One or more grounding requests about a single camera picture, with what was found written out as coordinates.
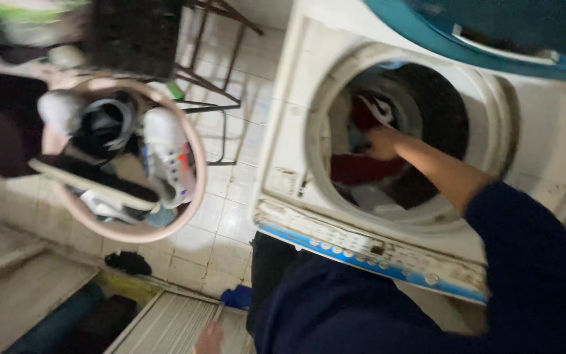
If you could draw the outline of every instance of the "person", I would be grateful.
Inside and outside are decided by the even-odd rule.
[[[482,238],[488,332],[445,333],[389,278],[257,233],[247,320],[256,352],[566,352],[566,229],[556,217],[421,140],[386,127],[367,138],[370,156],[408,161]]]

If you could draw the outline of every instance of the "washing machine control panel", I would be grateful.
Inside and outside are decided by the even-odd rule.
[[[476,302],[486,302],[483,265],[407,245],[293,206],[261,199],[259,230],[333,260]]]

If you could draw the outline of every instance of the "white sneaker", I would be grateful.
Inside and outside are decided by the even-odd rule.
[[[38,99],[38,114],[61,137],[70,137],[82,124],[83,97],[70,89],[54,89]]]
[[[173,209],[191,201],[196,178],[188,162],[189,144],[178,118],[166,108],[154,108],[143,116],[143,140],[148,181]]]

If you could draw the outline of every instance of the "black cloth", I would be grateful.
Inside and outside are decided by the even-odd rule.
[[[502,182],[465,219],[487,254],[488,333],[445,333],[392,280],[318,257],[286,272],[254,315],[257,353],[566,352],[566,229]]]

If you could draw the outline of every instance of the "washing machine drum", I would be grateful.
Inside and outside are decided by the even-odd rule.
[[[488,80],[492,81],[470,69],[451,66],[401,61],[375,64],[355,76],[334,99],[334,109],[328,113],[332,137],[337,135],[335,120],[342,119],[336,116],[351,114],[342,113],[341,107],[351,106],[342,101],[372,92],[390,103],[403,132],[484,171],[500,174],[507,166],[510,124],[502,90],[494,79]],[[331,141],[332,151],[337,140]],[[337,168],[328,167],[331,171]],[[334,183],[333,187],[361,211],[389,221],[428,226],[460,219],[431,181],[409,165],[395,176],[354,186]]]

